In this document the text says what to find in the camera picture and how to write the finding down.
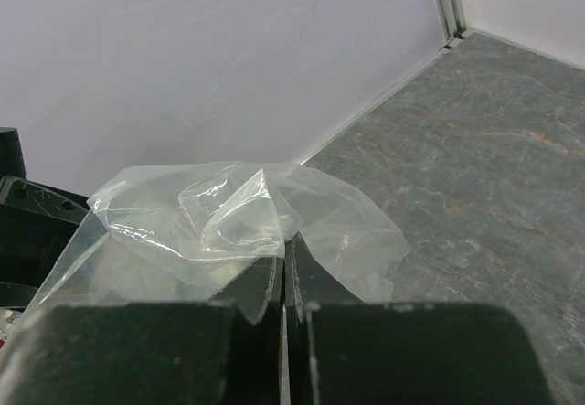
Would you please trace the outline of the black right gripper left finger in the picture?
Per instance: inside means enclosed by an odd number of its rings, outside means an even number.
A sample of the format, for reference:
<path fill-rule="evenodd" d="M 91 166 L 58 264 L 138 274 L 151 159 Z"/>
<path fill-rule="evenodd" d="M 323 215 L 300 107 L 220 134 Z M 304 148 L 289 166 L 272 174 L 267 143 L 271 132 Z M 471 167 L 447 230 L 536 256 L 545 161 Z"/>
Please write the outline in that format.
<path fill-rule="evenodd" d="M 1 354 L 4 404 L 276 404 L 283 261 L 258 259 L 209 301 L 57 304 Z"/>

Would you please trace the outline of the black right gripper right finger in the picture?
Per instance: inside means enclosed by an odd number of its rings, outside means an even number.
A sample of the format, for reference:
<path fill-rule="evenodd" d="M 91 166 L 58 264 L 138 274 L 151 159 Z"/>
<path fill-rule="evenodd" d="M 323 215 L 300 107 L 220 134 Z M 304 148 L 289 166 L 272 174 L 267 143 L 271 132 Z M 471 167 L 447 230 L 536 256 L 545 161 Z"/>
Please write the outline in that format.
<path fill-rule="evenodd" d="M 549 404 L 525 328 L 473 303 L 368 304 L 296 236 L 285 247 L 294 404 Z"/>

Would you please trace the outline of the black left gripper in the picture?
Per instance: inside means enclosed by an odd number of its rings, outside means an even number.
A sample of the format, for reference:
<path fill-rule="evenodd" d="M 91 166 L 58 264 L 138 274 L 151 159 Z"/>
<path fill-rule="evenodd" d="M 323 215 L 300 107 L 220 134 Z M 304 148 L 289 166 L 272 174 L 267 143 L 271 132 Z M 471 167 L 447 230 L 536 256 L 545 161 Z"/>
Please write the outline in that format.
<path fill-rule="evenodd" d="M 18 131 L 1 129 L 1 305 L 26 307 L 89 212 L 87 198 L 27 179 Z"/>

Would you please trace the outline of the clear zip top bag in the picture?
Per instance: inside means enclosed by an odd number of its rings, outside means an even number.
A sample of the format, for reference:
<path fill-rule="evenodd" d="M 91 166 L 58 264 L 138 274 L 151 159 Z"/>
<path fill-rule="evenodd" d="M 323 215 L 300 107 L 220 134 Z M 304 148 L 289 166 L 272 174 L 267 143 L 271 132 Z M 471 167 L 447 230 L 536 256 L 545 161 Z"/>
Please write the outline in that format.
<path fill-rule="evenodd" d="M 89 198 L 25 310 L 59 304 L 205 302 L 300 236 L 333 280 L 385 302 L 410 246 L 361 190 L 304 165 L 129 167 Z"/>

